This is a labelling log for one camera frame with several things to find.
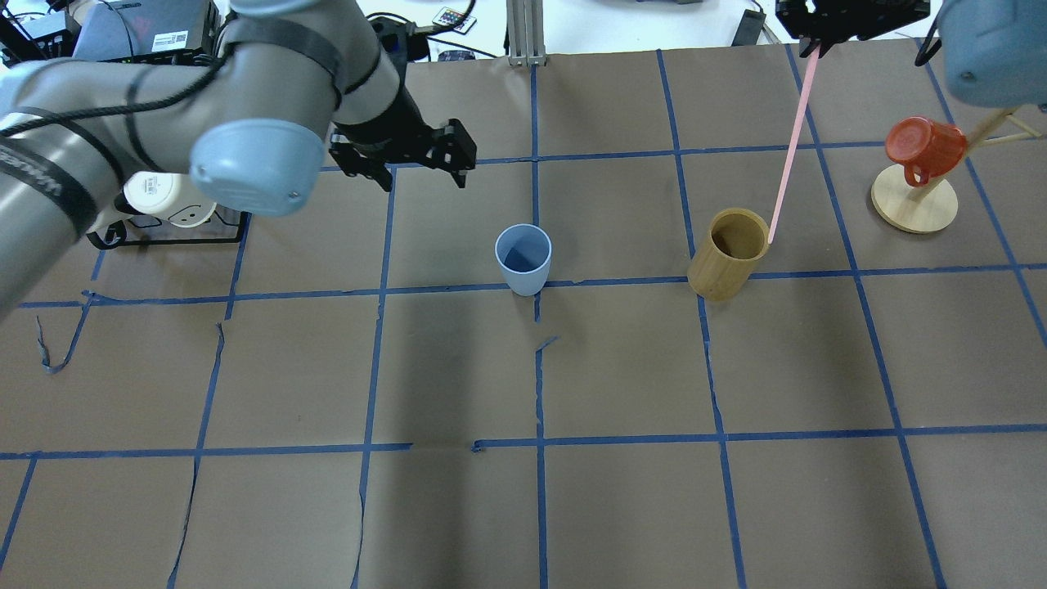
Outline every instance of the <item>wooden cup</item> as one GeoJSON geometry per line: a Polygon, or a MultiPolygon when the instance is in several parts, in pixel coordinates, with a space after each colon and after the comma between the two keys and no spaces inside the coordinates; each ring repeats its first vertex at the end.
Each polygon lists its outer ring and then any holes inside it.
{"type": "Polygon", "coordinates": [[[748,208],[721,210],[687,269],[687,281],[708,301],[731,299],[767,252],[767,223],[748,208]]]}

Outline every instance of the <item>white container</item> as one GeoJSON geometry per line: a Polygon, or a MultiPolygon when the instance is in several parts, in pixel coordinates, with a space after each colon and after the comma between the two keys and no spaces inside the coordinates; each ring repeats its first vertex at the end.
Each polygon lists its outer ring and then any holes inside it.
{"type": "Polygon", "coordinates": [[[124,195],[135,209],[179,227],[205,223],[218,206],[183,174],[138,172],[124,185],[124,195]]]}

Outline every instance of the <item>pink straw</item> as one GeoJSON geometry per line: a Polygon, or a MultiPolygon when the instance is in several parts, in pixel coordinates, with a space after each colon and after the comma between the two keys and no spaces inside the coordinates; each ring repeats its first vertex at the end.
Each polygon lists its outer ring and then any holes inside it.
{"type": "Polygon", "coordinates": [[[793,159],[796,157],[796,145],[800,142],[800,129],[803,128],[803,115],[807,112],[807,100],[810,99],[810,87],[815,85],[815,70],[818,69],[819,49],[807,58],[807,71],[803,74],[803,89],[800,91],[800,106],[796,109],[796,120],[793,121],[793,138],[788,140],[788,152],[785,155],[785,168],[782,169],[782,181],[778,184],[778,200],[775,202],[775,213],[771,217],[771,232],[767,244],[774,243],[775,231],[778,229],[778,217],[782,212],[782,201],[785,200],[785,186],[788,185],[788,175],[793,171],[793,159]]]}

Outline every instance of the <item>light blue joint cap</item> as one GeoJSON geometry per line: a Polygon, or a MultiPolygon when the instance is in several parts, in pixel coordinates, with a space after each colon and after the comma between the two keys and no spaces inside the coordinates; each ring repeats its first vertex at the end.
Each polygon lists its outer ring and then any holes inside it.
{"type": "Polygon", "coordinates": [[[319,0],[230,0],[229,7],[247,17],[279,17],[303,10],[319,0]]]}
{"type": "Polygon", "coordinates": [[[1003,108],[1047,101],[1047,1],[949,0],[938,23],[957,98],[1003,108]]]}
{"type": "Polygon", "coordinates": [[[305,205],[322,163],[316,133],[279,118],[244,118],[197,139],[190,176],[223,206],[279,217],[305,205]]]}
{"type": "Polygon", "coordinates": [[[22,62],[0,78],[0,115],[7,114],[18,107],[18,95],[25,85],[44,67],[50,67],[61,62],[76,61],[72,58],[22,62]]]}

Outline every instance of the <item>blue tape line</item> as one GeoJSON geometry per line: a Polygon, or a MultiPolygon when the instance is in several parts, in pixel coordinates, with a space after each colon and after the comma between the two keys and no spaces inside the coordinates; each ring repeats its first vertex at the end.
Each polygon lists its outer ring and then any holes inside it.
{"type": "Polygon", "coordinates": [[[706,375],[709,379],[709,395],[713,409],[713,423],[716,426],[716,436],[718,438],[720,451],[720,473],[723,477],[723,500],[727,504],[727,520],[731,530],[731,549],[734,552],[735,574],[738,577],[738,587],[745,589],[749,584],[745,581],[744,558],[741,549],[741,534],[738,529],[738,509],[734,502],[734,481],[731,477],[731,461],[728,456],[727,434],[723,429],[723,414],[719,409],[719,402],[716,399],[716,381],[713,378],[712,361],[712,338],[709,333],[709,316],[706,313],[706,301],[701,297],[698,300],[698,321],[701,324],[701,347],[705,353],[706,375]]]}
{"type": "Polygon", "coordinates": [[[76,331],[73,332],[72,342],[69,343],[69,350],[62,360],[62,364],[58,366],[51,366],[50,358],[48,358],[47,355],[47,347],[44,345],[43,326],[40,324],[40,318],[37,318],[37,329],[39,331],[37,344],[40,346],[41,355],[43,356],[43,358],[41,358],[41,364],[44,367],[44,372],[47,375],[58,375],[59,372],[62,372],[66,366],[69,366],[70,362],[72,362],[72,357],[76,354],[76,344],[80,343],[80,336],[84,333],[84,324],[87,323],[87,316],[91,313],[91,305],[94,300],[93,293],[87,294],[87,302],[84,303],[83,311],[81,311],[80,321],[76,323],[76,331]]]}
{"type": "Polygon", "coordinates": [[[545,347],[555,342],[552,339],[545,342],[534,353],[534,411],[536,426],[535,438],[537,440],[537,478],[538,478],[538,580],[541,589],[549,589],[549,543],[548,543],[548,522],[545,518],[545,409],[543,404],[544,377],[542,375],[542,356],[545,347]]]}
{"type": "Polygon", "coordinates": [[[91,270],[91,281],[98,279],[98,273],[102,272],[102,263],[106,260],[106,250],[99,249],[98,256],[94,258],[94,269],[91,270]]]}
{"type": "Polygon", "coordinates": [[[274,299],[324,299],[329,297],[374,297],[381,293],[379,288],[361,288],[358,290],[303,290],[297,292],[252,292],[237,294],[233,299],[240,301],[271,301],[274,299]]]}
{"type": "Polygon", "coordinates": [[[484,159],[477,159],[476,165],[491,165],[496,163],[525,163],[534,160],[535,158],[530,155],[521,155],[517,157],[487,157],[484,159]]]}
{"type": "MultiPolygon", "coordinates": [[[[1047,263],[1043,264],[1020,264],[1019,268],[1028,269],[1033,271],[1047,270],[1047,263]]],[[[993,271],[1010,271],[1012,266],[1003,264],[993,264],[985,266],[942,266],[937,268],[931,267],[911,267],[911,268],[871,268],[871,269],[860,269],[857,273],[861,275],[901,275],[901,274],[934,274],[934,273],[960,273],[960,272],[993,272],[993,271]]],[[[855,272],[851,270],[800,270],[800,271],[768,271],[768,272],[754,272],[752,276],[753,279],[787,279],[787,278],[808,278],[808,277],[834,277],[834,276],[849,276],[853,275],[855,272]]],[[[575,286],[636,286],[643,284],[675,284],[687,281],[687,276],[684,275],[667,275],[667,276],[646,276],[646,277],[607,277],[607,278],[588,278],[581,280],[571,280],[571,279],[556,279],[545,282],[547,288],[570,288],[575,286]]],[[[429,292],[468,292],[468,291],[483,291],[483,290],[508,290],[509,286],[505,282],[483,282],[483,284],[454,284],[447,286],[408,286],[399,288],[386,288],[386,294],[424,294],[429,292]]],[[[312,299],[312,298],[326,298],[326,297],[374,297],[381,293],[380,288],[361,288],[358,290],[306,290],[306,291],[289,291],[289,292],[252,292],[246,294],[237,294],[233,299],[237,302],[240,301],[261,301],[261,300],[271,300],[271,299],[312,299]]],[[[96,296],[96,300],[92,303],[93,307],[102,308],[112,308],[112,307],[133,307],[133,305],[192,305],[192,304],[207,304],[207,303],[225,303],[227,297],[197,297],[190,299],[132,299],[132,300],[120,300],[111,299],[108,297],[102,297],[101,294],[96,296]]],[[[26,302],[19,305],[19,309],[23,310],[38,310],[38,309],[66,309],[66,308],[81,308],[83,303],[77,303],[76,301],[35,301],[26,302]]]]}
{"type": "Polygon", "coordinates": [[[91,302],[96,308],[134,308],[141,305],[206,305],[225,303],[228,297],[188,297],[184,299],[113,299],[103,294],[94,294],[91,302]]]}
{"type": "Polygon", "coordinates": [[[583,436],[549,438],[545,446],[632,446],[638,444],[707,444],[723,440],[720,434],[653,434],[646,436],[583,436]]]}
{"type": "Polygon", "coordinates": [[[196,499],[196,483],[200,478],[200,457],[193,459],[193,482],[190,484],[190,500],[185,507],[185,518],[182,520],[182,539],[178,543],[178,552],[175,554],[175,564],[171,567],[168,575],[168,589],[175,589],[178,582],[178,569],[182,565],[182,553],[185,552],[185,541],[190,536],[190,520],[193,518],[193,501],[196,499]]]}
{"type": "MultiPolygon", "coordinates": [[[[956,124],[956,119],[953,117],[953,109],[950,108],[949,101],[945,99],[945,94],[941,91],[941,84],[938,83],[938,76],[934,73],[934,69],[931,68],[930,63],[923,67],[927,69],[927,74],[931,78],[931,85],[934,86],[934,92],[938,95],[938,103],[941,105],[941,110],[945,113],[945,118],[950,123],[956,124]]],[[[1040,316],[1040,310],[1037,308],[1035,301],[1032,300],[1032,292],[1029,291],[1029,285],[1026,282],[1025,276],[1022,274],[1018,257],[1015,255],[1015,251],[1010,247],[1010,242],[1007,240],[1007,234],[1003,230],[1003,224],[1000,222],[1000,218],[996,214],[996,209],[993,207],[993,202],[988,198],[988,192],[985,190],[985,186],[982,184],[981,178],[978,176],[978,171],[975,169],[974,162],[970,157],[967,157],[965,159],[965,163],[967,165],[967,172],[971,173],[971,178],[975,182],[975,188],[978,190],[978,196],[981,198],[982,204],[985,206],[985,211],[988,213],[988,218],[993,222],[993,228],[996,229],[996,234],[1000,240],[1000,245],[1003,247],[1003,251],[1007,255],[1007,260],[1010,262],[1010,267],[1015,271],[1015,277],[1018,278],[1018,286],[1022,290],[1022,296],[1025,298],[1025,304],[1029,308],[1029,315],[1032,316],[1032,322],[1035,324],[1037,332],[1040,334],[1040,340],[1043,342],[1044,346],[1047,346],[1047,330],[1044,327],[1044,321],[1040,316]]]]}
{"type": "Polygon", "coordinates": [[[531,66],[531,155],[538,157],[538,66],[531,66]]]}
{"type": "MultiPolygon", "coordinates": [[[[958,436],[972,434],[1027,434],[1047,432],[1047,424],[1005,424],[997,426],[940,426],[933,428],[906,428],[907,436],[958,436]]],[[[815,430],[790,432],[737,432],[728,434],[654,434],[639,436],[576,436],[544,438],[541,444],[551,446],[628,446],[644,444],[718,444],[721,441],[774,441],[774,440],[825,440],[852,438],[893,438],[898,435],[893,428],[870,430],[815,430]]],[[[482,439],[472,444],[473,452],[496,448],[534,448],[537,438],[482,439]]]]}
{"type": "Polygon", "coordinates": [[[210,381],[207,383],[207,397],[203,402],[203,416],[200,418],[200,432],[197,434],[197,450],[203,450],[207,439],[207,426],[210,424],[210,410],[215,404],[215,389],[218,388],[218,373],[222,370],[222,352],[225,350],[225,331],[221,323],[216,323],[218,330],[218,348],[215,350],[215,365],[210,369],[210,381]]]}
{"type": "Polygon", "coordinates": [[[727,434],[728,441],[770,441],[770,440],[825,440],[849,438],[894,437],[893,429],[878,430],[821,430],[817,432],[747,432],[727,434]]]}
{"type": "Polygon", "coordinates": [[[26,302],[18,307],[20,310],[53,310],[53,309],[66,309],[66,308],[80,308],[84,303],[79,301],[36,301],[26,302]]]}
{"type": "Polygon", "coordinates": [[[662,76],[662,93],[665,95],[666,112],[669,115],[669,129],[672,132],[673,159],[676,163],[676,183],[680,185],[680,204],[684,214],[684,230],[687,234],[687,249],[694,256],[694,229],[691,226],[691,203],[687,197],[687,179],[684,175],[684,159],[680,150],[680,129],[676,127],[676,111],[672,106],[672,91],[669,88],[669,75],[665,70],[665,58],[662,49],[654,52],[658,56],[659,73],[662,76]]]}
{"type": "MultiPolygon", "coordinates": [[[[669,115],[669,127],[672,130],[672,146],[676,161],[676,181],[680,183],[680,201],[684,214],[684,229],[687,233],[687,247],[691,256],[694,256],[694,230],[691,225],[691,206],[687,196],[687,181],[684,176],[684,161],[680,149],[680,129],[676,126],[676,114],[672,106],[672,91],[669,85],[669,75],[665,68],[665,59],[662,50],[655,52],[658,55],[659,73],[662,77],[662,90],[665,94],[666,112],[669,115]]],[[[698,323],[701,325],[701,344],[705,352],[706,372],[709,378],[709,392],[713,407],[713,420],[716,424],[716,436],[719,439],[720,450],[720,473],[723,477],[723,499],[727,507],[728,526],[731,530],[731,549],[734,553],[734,569],[738,580],[738,587],[745,589],[745,565],[741,551],[741,537],[738,533],[738,515],[734,503],[734,483],[731,480],[731,463],[728,458],[727,439],[723,437],[723,418],[720,415],[719,405],[716,401],[716,386],[713,380],[712,360],[710,358],[709,321],[706,317],[705,301],[697,297],[698,302],[698,323]]]]}
{"type": "Polygon", "coordinates": [[[386,288],[386,294],[425,294],[427,292],[472,292],[476,290],[509,290],[509,285],[499,282],[487,284],[455,284],[448,286],[408,286],[386,288]]]}
{"type": "MultiPolygon", "coordinates": [[[[793,70],[793,78],[797,84],[797,89],[799,90],[802,87],[802,83],[800,81],[800,70],[797,67],[796,59],[793,56],[792,49],[788,46],[785,46],[784,48],[785,54],[789,61],[789,67],[793,70]]],[[[851,245],[850,235],[847,233],[847,224],[844,221],[843,209],[840,206],[836,185],[832,182],[832,175],[829,173],[828,161],[825,159],[825,151],[821,148],[821,137],[818,133],[818,126],[815,123],[815,117],[809,106],[807,107],[806,118],[807,124],[810,128],[810,135],[815,139],[818,161],[822,168],[822,175],[825,178],[825,185],[829,191],[829,200],[832,203],[832,211],[836,214],[837,224],[840,226],[840,234],[844,241],[844,249],[847,252],[847,262],[853,271],[854,288],[857,291],[859,301],[862,305],[862,314],[865,316],[866,327],[869,332],[869,340],[872,343],[873,355],[876,358],[876,367],[879,370],[879,378],[884,386],[884,394],[887,399],[887,404],[891,412],[891,422],[894,425],[894,431],[898,440],[898,450],[901,453],[901,461],[906,469],[906,476],[909,479],[909,488],[912,492],[913,503],[916,507],[916,516],[919,520],[920,530],[923,535],[923,543],[927,547],[928,557],[931,561],[931,569],[934,571],[935,584],[939,588],[943,589],[945,587],[945,580],[941,571],[941,563],[938,560],[938,551],[935,547],[934,537],[931,534],[931,526],[927,519],[927,512],[923,508],[923,498],[919,491],[919,482],[916,480],[916,472],[913,468],[912,457],[909,454],[909,445],[906,443],[905,431],[901,427],[901,417],[898,413],[897,405],[895,404],[894,390],[891,386],[891,380],[887,372],[887,363],[884,360],[883,349],[879,344],[879,337],[876,334],[876,326],[872,318],[872,312],[869,309],[865,285],[862,281],[862,274],[859,271],[857,259],[854,256],[854,249],[851,245]]]]}
{"type": "MultiPolygon", "coordinates": [[[[804,143],[797,145],[798,149],[815,149],[815,145],[804,143]]],[[[763,151],[785,151],[788,145],[745,145],[745,146],[712,146],[712,148],[688,148],[680,150],[682,155],[705,155],[713,153],[759,153],[763,151]]]]}
{"type": "MultiPolygon", "coordinates": [[[[928,428],[905,428],[906,436],[962,436],[1047,433],[1047,424],[1000,424],[979,426],[935,426],[928,428]]],[[[814,430],[809,432],[737,432],[727,434],[653,434],[637,436],[576,436],[544,438],[541,444],[550,446],[627,446],[643,444],[715,444],[722,440],[770,441],[770,440],[820,440],[848,438],[894,437],[893,429],[872,430],[814,430]]],[[[498,448],[534,448],[537,438],[480,439],[472,444],[473,452],[498,448]]],[[[205,448],[201,450],[158,449],[158,450],[85,450],[0,453],[0,461],[16,460],[91,460],[108,458],[192,458],[205,456],[283,456],[306,454],[356,454],[370,449],[371,452],[406,452],[410,444],[363,444],[327,446],[286,446],[247,448],[205,448]]]]}
{"type": "Polygon", "coordinates": [[[995,264],[986,266],[943,266],[939,268],[877,268],[860,270],[860,273],[862,275],[903,275],[923,273],[998,272],[1009,270],[1010,266],[995,264]]]}
{"type": "Polygon", "coordinates": [[[957,436],[966,434],[1029,434],[1047,432],[1047,424],[1001,424],[997,426],[938,426],[906,428],[907,436],[957,436]]]}
{"type": "Polygon", "coordinates": [[[571,288],[575,286],[638,286],[642,284],[675,284],[687,281],[686,275],[652,275],[648,277],[594,277],[588,279],[554,279],[545,282],[547,288],[571,288]]]}
{"type": "Polygon", "coordinates": [[[885,144],[886,144],[885,141],[837,141],[837,142],[830,141],[825,143],[819,143],[818,145],[811,144],[809,148],[806,149],[816,149],[816,146],[822,149],[870,148],[870,146],[884,146],[885,144]]]}
{"type": "Polygon", "coordinates": [[[582,159],[628,159],[632,157],[661,157],[665,155],[672,155],[673,152],[670,150],[663,151],[623,151],[617,153],[584,153],[584,154],[564,154],[564,155],[542,155],[538,157],[539,161],[577,161],[582,159]]]}
{"type": "Polygon", "coordinates": [[[32,473],[37,470],[37,459],[29,459],[29,466],[25,469],[25,477],[22,479],[22,489],[18,493],[18,501],[15,502],[15,511],[10,515],[10,522],[7,524],[7,533],[3,536],[3,545],[0,546],[0,571],[3,571],[3,564],[7,560],[7,550],[10,549],[10,541],[15,537],[15,528],[18,526],[18,518],[22,515],[22,507],[25,505],[25,496],[29,493],[29,482],[32,481],[32,473]]]}
{"type": "Polygon", "coordinates": [[[91,460],[102,458],[193,458],[204,456],[284,456],[298,454],[355,454],[358,452],[405,452],[410,444],[346,444],[325,446],[275,446],[248,448],[192,448],[156,450],[80,450],[0,453],[0,461],[6,460],[91,460]]]}
{"type": "Polygon", "coordinates": [[[483,452],[488,448],[535,448],[538,446],[538,438],[512,438],[500,440],[476,440],[472,443],[473,453],[483,452]]]}
{"type": "Polygon", "coordinates": [[[329,446],[280,446],[269,448],[205,448],[200,456],[285,456],[299,454],[356,454],[406,452],[409,444],[342,444],[329,446]]]}
{"type": "MultiPolygon", "coordinates": [[[[385,325],[385,298],[389,279],[389,253],[393,249],[393,217],[396,211],[397,169],[393,169],[393,185],[389,188],[388,205],[385,208],[385,245],[382,248],[381,292],[378,294],[378,320],[375,322],[375,343],[371,356],[371,384],[367,387],[367,420],[363,433],[363,459],[360,462],[360,512],[367,506],[367,479],[371,476],[372,441],[375,434],[375,406],[378,401],[378,368],[382,356],[382,333],[385,325]]],[[[360,553],[363,550],[363,527],[360,528],[360,553]]],[[[360,559],[356,560],[351,589],[360,583],[360,559]]]]}
{"type": "Polygon", "coordinates": [[[538,162],[531,163],[531,222],[541,225],[541,200],[538,195],[538,162]]]}
{"type": "Polygon", "coordinates": [[[837,277],[853,274],[854,272],[850,270],[809,270],[796,272],[754,272],[749,277],[753,279],[784,279],[790,277],[837,277]]]}
{"type": "Polygon", "coordinates": [[[988,192],[985,191],[985,186],[982,184],[981,178],[978,176],[978,172],[975,169],[975,165],[971,161],[970,157],[966,160],[966,164],[967,171],[971,172],[971,178],[975,182],[975,189],[978,190],[978,196],[981,198],[982,203],[985,205],[985,210],[988,212],[988,217],[993,221],[993,227],[996,229],[997,236],[1000,239],[1000,244],[1003,246],[1003,250],[1007,254],[1007,259],[1010,260],[1010,269],[1013,270],[1015,277],[1018,278],[1018,286],[1022,290],[1022,297],[1025,298],[1025,304],[1029,308],[1029,315],[1032,316],[1032,322],[1035,324],[1037,332],[1040,334],[1040,340],[1043,342],[1044,346],[1047,346],[1047,330],[1044,329],[1044,322],[1040,317],[1040,311],[1037,309],[1037,304],[1032,300],[1032,292],[1029,290],[1029,285],[1025,280],[1022,268],[1018,264],[1015,251],[1010,248],[1007,235],[1003,231],[1003,224],[1000,223],[999,217],[996,216],[993,203],[988,199],[988,192]]]}
{"type": "MultiPolygon", "coordinates": [[[[535,161],[531,163],[531,201],[534,224],[541,220],[540,216],[540,194],[538,179],[538,66],[531,66],[531,155],[535,161]]],[[[534,321],[541,321],[541,292],[534,298],[534,321]]],[[[543,377],[542,377],[542,355],[547,346],[555,342],[557,338],[552,338],[534,353],[534,373],[535,373],[535,438],[537,440],[536,470],[537,470],[537,495],[538,495],[538,585],[540,589],[549,589],[549,543],[548,525],[545,518],[545,447],[542,440],[545,437],[545,410],[542,404],[543,377]]]]}
{"type": "Polygon", "coordinates": [[[247,249],[247,233],[250,232],[251,219],[254,216],[250,212],[244,214],[244,232],[240,239],[240,246],[237,247],[237,263],[232,266],[232,278],[229,280],[229,298],[225,304],[225,321],[232,319],[232,305],[237,300],[237,281],[240,280],[240,270],[244,265],[244,250],[247,249]]]}

